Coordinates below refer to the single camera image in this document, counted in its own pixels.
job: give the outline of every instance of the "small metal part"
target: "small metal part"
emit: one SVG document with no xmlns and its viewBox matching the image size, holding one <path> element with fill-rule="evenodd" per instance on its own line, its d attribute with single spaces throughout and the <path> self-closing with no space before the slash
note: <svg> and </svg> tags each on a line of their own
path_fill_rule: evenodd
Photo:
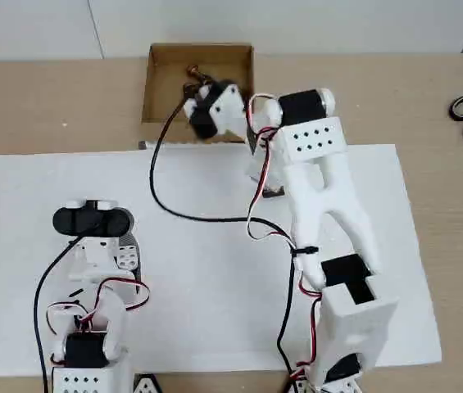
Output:
<svg viewBox="0 0 463 393">
<path fill-rule="evenodd" d="M 188 76 L 195 78 L 201 84 L 209 84 L 213 81 L 211 76 L 200 72 L 198 65 L 196 64 L 189 65 L 188 68 L 186 68 L 186 72 L 188 73 Z"/>
<path fill-rule="evenodd" d="M 264 188 L 262 190 L 262 197 L 265 199 L 281 197 L 283 195 L 285 195 L 284 186 L 280 187 L 278 190 L 275 190 L 273 188 Z"/>
</svg>

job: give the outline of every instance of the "white paper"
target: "white paper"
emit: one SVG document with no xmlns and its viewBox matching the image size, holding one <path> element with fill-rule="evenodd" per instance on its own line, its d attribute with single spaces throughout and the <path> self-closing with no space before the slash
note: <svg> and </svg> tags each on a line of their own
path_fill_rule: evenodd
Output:
<svg viewBox="0 0 463 393">
<path fill-rule="evenodd" d="M 39 374 L 32 305 L 40 275 L 69 240 L 52 215 L 73 199 L 117 200 L 135 217 L 144 280 L 151 300 L 132 313 L 127 342 L 140 372 L 283 369 L 275 340 L 282 322 L 289 271 L 284 241 L 252 242 L 243 224 L 178 219 L 152 200 L 151 151 L 0 156 L 0 375 Z M 386 274 L 400 296 L 379 365 L 441 359 L 438 330 L 410 205 L 394 146 L 350 147 L 359 197 L 379 240 Z M 243 146 L 167 147 L 157 162 L 160 198 L 178 211 L 245 215 L 254 184 L 243 175 Z M 289 230 L 284 198 L 261 201 L 256 215 Z M 255 225 L 260 233 L 265 229 Z M 323 260 L 351 250 L 332 220 L 321 231 Z M 57 300 L 71 259 L 49 277 L 41 296 L 45 355 L 52 336 L 44 306 Z M 306 358 L 310 301 L 295 291 L 283 346 Z"/>
</svg>

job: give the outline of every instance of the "white wall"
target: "white wall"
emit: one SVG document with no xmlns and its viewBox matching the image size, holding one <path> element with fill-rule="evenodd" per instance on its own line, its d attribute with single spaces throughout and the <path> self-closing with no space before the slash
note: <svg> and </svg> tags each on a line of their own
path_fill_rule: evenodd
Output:
<svg viewBox="0 0 463 393">
<path fill-rule="evenodd" d="M 0 60 L 142 56 L 153 42 L 257 52 L 460 52 L 463 0 L 0 0 Z"/>
</svg>

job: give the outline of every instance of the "white plastic part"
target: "white plastic part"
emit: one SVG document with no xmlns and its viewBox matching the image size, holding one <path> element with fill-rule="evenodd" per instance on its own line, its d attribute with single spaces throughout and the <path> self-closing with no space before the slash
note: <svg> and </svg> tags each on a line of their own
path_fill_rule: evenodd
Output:
<svg viewBox="0 0 463 393">
<path fill-rule="evenodd" d="M 104 368 L 66 368 L 52 370 L 53 393 L 132 393 L 133 373 L 127 351 Z"/>
<path fill-rule="evenodd" d="M 87 283 L 100 283 L 105 278 L 129 278 L 134 279 L 132 269 L 123 269 L 118 264 L 120 253 L 119 240 L 117 237 L 86 237 L 78 245 L 75 254 L 77 260 L 83 257 L 85 267 L 72 270 L 69 274 L 71 281 Z M 109 283 L 109 286 L 120 296 L 127 305 L 133 304 L 136 298 L 134 287 L 121 282 Z"/>
<path fill-rule="evenodd" d="M 57 337 L 53 342 L 52 348 L 54 360 L 60 362 L 65 356 L 67 336 L 74 332 L 76 328 L 72 314 L 62 310 L 56 311 L 55 315 L 59 315 L 60 318 L 66 318 L 66 329 L 57 332 Z M 93 318 L 93 329 L 106 332 L 103 342 L 103 353 L 109 361 L 118 360 L 122 355 L 126 319 L 127 311 L 122 299 L 112 289 L 104 287 L 100 293 L 100 301 Z"/>
<path fill-rule="evenodd" d="M 326 109 L 326 116 L 333 116 L 335 112 L 335 96 L 328 88 L 319 89 L 320 99 L 322 100 L 322 105 Z"/>
<path fill-rule="evenodd" d="M 118 207 L 118 203 L 116 201 L 98 201 L 97 202 L 98 210 L 111 210 L 116 207 Z"/>
<path fill-rule="evenodd" d="M 365 281 L 374 300 L 359 305 L 345 284 L 322 291 L 316 329 L 317 357 L 307 373 L 313 386 L 323 386 L 328 371 L 345 356 L 356 354 L 361 372 L 373 368 L 377 362 L 388 339 L 389 320 L 397 308 L 398 298 L 384 276 L 369 276 Z"/>
<path fill-rule="evenodd" d="M 230 84 L 209 108 L 209 115 L 215 123 L 217 133 L 231 131 L 240 138 L 247 139 L 247 121 L 243 111 L 244 102 L 238 86 Z"/>
<path fill-rule="evenodd" d="M 339 381 L 327 383 L 321 387 L 314 387 L 308 382 L 306 393 L 362 393 L 361 388 L 356 383 L 356 378 L 361 374 L 357 374 L 350 378 L 344 378 Z"/>
<path fill-rule="evenodd" d="M 67 201 L 65 207 L 67 209 L 79 209 L 83 205 L 85 205 L 85 199 L 75 199 L 72 201 Z"/>
<path fill-rule="evenodd" d="M 209 94 L 209 89 L 211 88 L 210 84 L 204 84 L 201 88 L 198 89 L 198 94 L 202 97 L 202 100 L 205 100 L 207 94 Z"/>
<path fill-rule="evenodd" d="M 252 178 L 255 183 L 260 179 L 264 158 L 266 157 L 266 150 L 258 147 L 253 154 L 253 158 L 246 169 L 246 175 Z M 270 170 L 267 174 L 266 184 L 264 189 L 272 192 L 278 192 L 282 187 L 282 180 L 276 170 Z"/>
<path fill-rule="evenodd" d="M 136 246 L 119 246 L 116 264 L 119 269 L 135 270 L 138 267 L 138 252 Z"/>
<path fill-rule="evenodd" d="M 282 115 L 282 108 L 276 99 L 264 100 L 262 109 L 252 115 L 253 129 L 258 132 L 264 127 L 277 128 L 282 123 Z"/>
<path fill-rule="evenodd" d="M 314 160 L 347 150 L 338 117 L 283 127 L 273 138 L 273 143 L 275 149 L 282 153 L 286 164 Z"/>
<path fill-rule="evenodd" d="M 307 389 L 309 385 L 307 380 L 302 379 L 300 381 L 295 381 L 295 384 L 297 385 L 297 393 L 305 393 L 306 391 L 309 391 L 311 393 L 311 391 Z M 293 387 L 289 386 L 286 392 L 293 393 Z"/>
<path fill-rule="evenodd" d="M 184 103 L 184 113 L 185 117 L 191 119 L 195 108 L 197 107 L 197 101 L 194 98 L 188 98 Z"/>
<path fill-rule="evenodd" d="M 159 390 L 155 386 L 155 382 L 151 378 L 143 377 L 138 381 L 138 385 L 134 388 L 133 393 L 158 393 Z"/>
<path fill-rule="evenodd" d="M 322 219 L 325 214 L 331 214 L 367 268 L 373 274 L 381 272 L 377 240 L 370 217 L 356 196 L 347 153 L 324 156 L 314 164 L 284 165 L 281 174 L 293 214 L 293 241 L 298 248 L 317 245 Z M 324 186 L 320 184 L 320 175 Z M 320 290 L 325 286 L 317 254 L 298 255 L 294 261 L 313 288 Z"/>
</svg>

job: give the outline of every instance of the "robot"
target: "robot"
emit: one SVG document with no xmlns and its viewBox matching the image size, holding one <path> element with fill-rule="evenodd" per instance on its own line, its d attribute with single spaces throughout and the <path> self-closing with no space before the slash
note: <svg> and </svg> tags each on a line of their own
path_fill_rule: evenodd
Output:
<svg viewBox="0 0 463 393">
<path fill-rule="evenodd" d="M 188 74 L 197 84 L 184 87 L 183 109 L 195 134 L 208 139 L 229 130 L 247 141 L 252 178 L 261 178 L 262 163 L 269 154 L 271 171 L 264 195 L 288 198 L 293 263 L 321 298 L 315 340 L 310 353 L 303 354 L 310 360 L 301 362 L 292 375 L 304 378 L 298 390 L 360 391 L 356 380 L 375 366 L 398 300 L 382 275 L 385 261 L 380 259 L 370 217 L 356 195 L 343 127 L 333 116 L 333 94 L 327 89 L 281 97 L 260 94 L 245 105 L 232 81 L 216 81 L 196 66 L 189 67 Z M 253 113 L 253 104 L 261 97 L 264 105 Z M 316 244 L 325 214 L 332 215 L 350 237 L 354 254 L 320 262 Z M 133 252 L 138 245 L 134 238 L 130 240 L 130 214 L 109 202 L 85 201 L 59 210 L 53 224 L 59 233 L 76 235 L 79 228 L 99 219 L 102 224 L 76 247 L 75 260 L 84 260 L 86 269 L 70 275 L 89 292 L 97 292 L 96 300 L 86 301 L 86 309 L 94 312 L 76 307 L 57 311 L 67 318 L 52 355 L 55 363 L 64 366 L 52 373 L 53 389 L 58 392 L 127 393 L 134 388 L 122 332 L 127 309 L 142 302 L 137 300 L 142 293 L 134 287 L 146 293 L 147 288 L 123 285 L 138 281 L 141 269 Z M 104 282 L 110 278 L 127 282 Z M 135 391 L 158 389 L 146 377 Z"/>
</svg>

